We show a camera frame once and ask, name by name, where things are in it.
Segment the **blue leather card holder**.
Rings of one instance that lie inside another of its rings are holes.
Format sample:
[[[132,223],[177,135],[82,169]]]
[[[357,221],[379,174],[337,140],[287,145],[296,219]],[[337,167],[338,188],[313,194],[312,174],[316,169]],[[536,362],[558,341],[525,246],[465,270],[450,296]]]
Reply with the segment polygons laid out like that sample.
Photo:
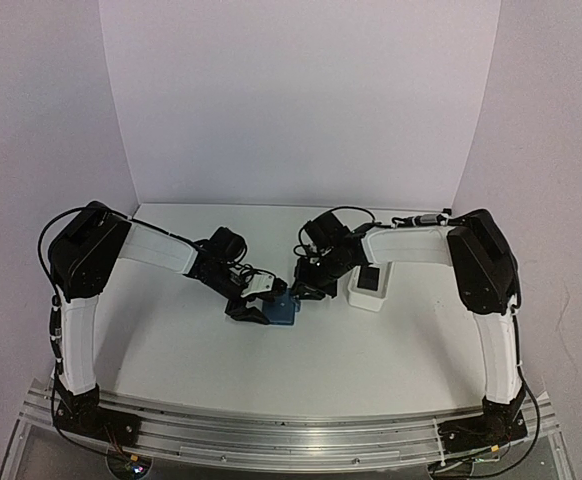
[[[269,326],[292,327],[295,325],[300,307],[298,299],[286,290],[272,301],[262,301],[261,310]]]

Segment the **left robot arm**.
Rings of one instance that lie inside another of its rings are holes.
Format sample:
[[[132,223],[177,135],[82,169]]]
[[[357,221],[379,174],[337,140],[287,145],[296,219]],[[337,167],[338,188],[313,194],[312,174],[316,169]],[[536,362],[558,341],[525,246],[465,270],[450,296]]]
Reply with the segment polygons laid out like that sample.
[[[118,451],[137,443],[141,419],[105,408],[95,375],[95,319],[118,260],[158,267],[197,281],[226,299],[225,313],[238,322],[270,324],[256,302],[273,303],[287,284],[275,274],[246,265],[244,238],[219,227],[191,240],[92,201],[49,221],[66,224],[38,259],[53,289],[49,338],[55,357],[52,424],[61,436],[78,435]]]

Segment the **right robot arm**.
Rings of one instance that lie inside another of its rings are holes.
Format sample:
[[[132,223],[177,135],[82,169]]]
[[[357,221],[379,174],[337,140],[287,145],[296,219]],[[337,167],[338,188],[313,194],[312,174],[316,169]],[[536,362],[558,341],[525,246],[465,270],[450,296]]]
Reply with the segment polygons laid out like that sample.
[[[440,425],[443,445],[456,453],[525,436],[518,424],[526,396],[516,319],[522,303],[518,263],[488,210],[394,217],[388,224],[371,219],[354,229],[328,210],[299,229],[295,250],[291,292],[300,300],[335,297],[339,279],[357,267],[451,268],[460,301],[478,329],[486,385],[480,415]]]

